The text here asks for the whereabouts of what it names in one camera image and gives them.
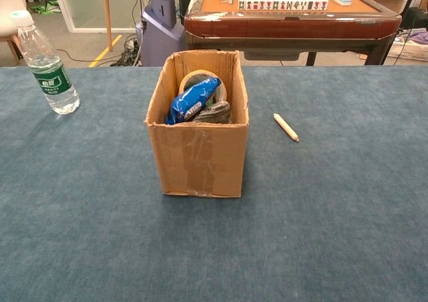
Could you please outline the blue snack packet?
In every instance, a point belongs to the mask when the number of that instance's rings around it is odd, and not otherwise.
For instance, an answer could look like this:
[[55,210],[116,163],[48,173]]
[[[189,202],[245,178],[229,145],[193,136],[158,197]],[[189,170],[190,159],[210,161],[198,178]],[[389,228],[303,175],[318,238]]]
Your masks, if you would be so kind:
[[180,124],[192,118],[206,106],[220,84],[218,77],[209,77],[179,94],[171,103],[166,124]]

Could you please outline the wooden pole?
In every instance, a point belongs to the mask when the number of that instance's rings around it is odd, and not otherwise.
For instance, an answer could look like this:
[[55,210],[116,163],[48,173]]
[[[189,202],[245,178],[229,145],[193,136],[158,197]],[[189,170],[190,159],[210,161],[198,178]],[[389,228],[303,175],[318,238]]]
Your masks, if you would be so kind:
[[106,25],[106,34],[108,38],[108,51],[113,50],[112,44],[112,29],[111,29],[111,18],[110,18],[110,3],[109,0],[103,0],[104,5],[104,20]]

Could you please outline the gray striped knit glove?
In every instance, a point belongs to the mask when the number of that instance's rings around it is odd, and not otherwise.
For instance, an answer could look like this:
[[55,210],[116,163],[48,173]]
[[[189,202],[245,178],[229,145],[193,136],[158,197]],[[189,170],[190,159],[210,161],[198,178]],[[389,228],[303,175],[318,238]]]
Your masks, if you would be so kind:
[[229,124],[231,121],[230,104],[227,101],[221,101],[207,106],[203,108],[192,121],[212,124]]

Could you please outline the green sheet on floor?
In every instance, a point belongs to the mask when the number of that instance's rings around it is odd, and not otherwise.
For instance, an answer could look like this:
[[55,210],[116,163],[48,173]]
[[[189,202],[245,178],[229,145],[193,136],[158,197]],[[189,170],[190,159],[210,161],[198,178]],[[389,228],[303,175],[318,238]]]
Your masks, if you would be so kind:
[[38,15],[50,15],[61,13],[60,5],[57,1],[45,1],[31,7],[31,10]]

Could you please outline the white plastic basket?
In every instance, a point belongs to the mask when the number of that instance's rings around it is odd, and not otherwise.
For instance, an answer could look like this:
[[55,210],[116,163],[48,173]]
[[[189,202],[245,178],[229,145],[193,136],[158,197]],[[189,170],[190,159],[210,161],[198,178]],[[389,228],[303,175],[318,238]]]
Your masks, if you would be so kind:
[[406,43],[396,41],[393,42],[388,56],[428,62],[428,45],[422,45],[414,41]]

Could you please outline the clear water bottle green label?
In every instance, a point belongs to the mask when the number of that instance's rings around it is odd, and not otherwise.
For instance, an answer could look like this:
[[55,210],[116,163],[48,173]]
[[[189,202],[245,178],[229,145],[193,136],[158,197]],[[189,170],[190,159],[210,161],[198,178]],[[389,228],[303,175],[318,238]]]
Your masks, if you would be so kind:
[[14,11],[11,18],[17,27],[19,50],[51,109],[61,115],[74,112],[80,98],[47,36],[35,26],[28,11]]

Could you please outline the white glass door frame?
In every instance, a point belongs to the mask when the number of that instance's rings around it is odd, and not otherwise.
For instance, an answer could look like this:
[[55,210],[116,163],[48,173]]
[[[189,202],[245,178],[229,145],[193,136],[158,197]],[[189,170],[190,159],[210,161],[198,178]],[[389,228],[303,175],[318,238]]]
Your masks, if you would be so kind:
[[[58,0],[72,33],[106,33],[103,0]],[[109,0],[113,33],[132,33],[145,0]]]

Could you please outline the blue table cloth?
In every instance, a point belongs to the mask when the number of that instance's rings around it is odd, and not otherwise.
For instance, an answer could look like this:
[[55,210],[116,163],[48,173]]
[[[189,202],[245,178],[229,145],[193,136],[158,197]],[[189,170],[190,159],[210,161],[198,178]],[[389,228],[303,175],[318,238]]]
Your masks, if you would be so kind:
[[161,192],[159,68],[71,69],[67,116],[0,68],[0,302],[428,302],[428,66],[243,72],[242,196],[214,199]]

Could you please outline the beige chair wooden legs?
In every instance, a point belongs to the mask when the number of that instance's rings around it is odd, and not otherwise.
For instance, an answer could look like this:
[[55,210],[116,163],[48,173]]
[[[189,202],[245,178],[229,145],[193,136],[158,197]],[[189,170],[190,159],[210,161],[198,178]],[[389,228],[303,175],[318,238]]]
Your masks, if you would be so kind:
[[26,9],[25,0],[0,0],[0,43],[7,42],[16,64],[19,64],[19,40],[11,13]]

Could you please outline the brown mahjong table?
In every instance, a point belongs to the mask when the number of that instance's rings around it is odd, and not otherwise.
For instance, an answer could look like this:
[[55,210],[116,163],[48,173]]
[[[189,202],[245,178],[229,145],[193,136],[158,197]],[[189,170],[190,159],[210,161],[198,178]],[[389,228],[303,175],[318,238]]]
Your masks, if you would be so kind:
[[249,60],[281,60],[308,53],[352,51],[383,64],[402,17],[373,1],[329,0],[326,11],[239,11],[239,0],[191,0],[184,17],[189,49],[239,50]]

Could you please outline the purple cloth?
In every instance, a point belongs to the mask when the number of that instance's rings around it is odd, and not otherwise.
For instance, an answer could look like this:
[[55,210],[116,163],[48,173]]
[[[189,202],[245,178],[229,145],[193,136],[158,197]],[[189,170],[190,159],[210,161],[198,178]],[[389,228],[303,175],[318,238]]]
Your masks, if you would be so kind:
[[420,45],[428,45],[428,31],[417,30],[409,34],[409,40]]

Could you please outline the cardboard box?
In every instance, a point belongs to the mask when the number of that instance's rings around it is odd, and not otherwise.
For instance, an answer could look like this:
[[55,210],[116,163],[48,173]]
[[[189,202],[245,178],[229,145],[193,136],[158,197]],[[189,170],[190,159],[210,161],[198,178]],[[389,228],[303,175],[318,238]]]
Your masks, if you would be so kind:
[[[199,69],[214,73],[225,84],[230,123],[167,125],[165,119],[182,79]],[[249,107],[238,51],[204,49],[170,55],[150,99],[145,123],[165,194],[241,196]]]

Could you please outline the black tripod stand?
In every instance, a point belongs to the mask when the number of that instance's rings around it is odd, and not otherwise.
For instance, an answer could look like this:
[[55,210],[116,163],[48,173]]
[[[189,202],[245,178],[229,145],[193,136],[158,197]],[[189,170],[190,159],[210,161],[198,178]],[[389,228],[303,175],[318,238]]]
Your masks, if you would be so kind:
[[[403,10],[400,13],[400,16],[402,17],[402,19],[401,19],[401,23],[400,23],[399,29],[397,30],[397,35],[400,34],[400,32],[402,32],[402,30],[404,29],[403,26],[405,24],[405,18],[407,16],[407,13],[408,13],[408,10],[410,8],[410,5],[411,5],[412,1],[413,0],[407,0],[406,3],[405,3],[405,5],[404,5],[404,7],[403,7]],[[401,51],[398,54],[398,56],[396,57],[393,65],[396,65],[397,62],[399,61],[399,59],[401,58],[401,54],[402,54],[402,52],[403,52],[403,50],[405,48],[405,44],[407,42],[407,39],[404,40],[404,44],[403,44],[403,46],[401,48]]]

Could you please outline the yellow packing tape roll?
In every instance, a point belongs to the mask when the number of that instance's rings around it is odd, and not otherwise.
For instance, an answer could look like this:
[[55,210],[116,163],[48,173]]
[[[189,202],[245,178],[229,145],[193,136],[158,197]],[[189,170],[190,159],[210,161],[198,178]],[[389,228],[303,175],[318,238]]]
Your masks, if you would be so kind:
[[[206,69],[198,69],[188,73],[182,80],[179,86],[179,94],[183,93],[193,85],[207,79],[207,78],[219,78],[219,76]],[[220,80],[220,85],[215,90],[215,93],[211,96],[207,105],[215,104],[227,100],[227,90],[225,84]]]

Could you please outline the blue gray robot base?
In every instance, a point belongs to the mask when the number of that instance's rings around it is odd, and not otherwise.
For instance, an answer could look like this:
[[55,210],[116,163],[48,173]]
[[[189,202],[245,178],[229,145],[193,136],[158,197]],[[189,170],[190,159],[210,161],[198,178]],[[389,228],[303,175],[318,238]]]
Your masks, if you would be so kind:
[[140,56],[143,66],[160,67],[178,51],[186,50],[185,28],[177,20],[175,0],[150,0],[142,12]]

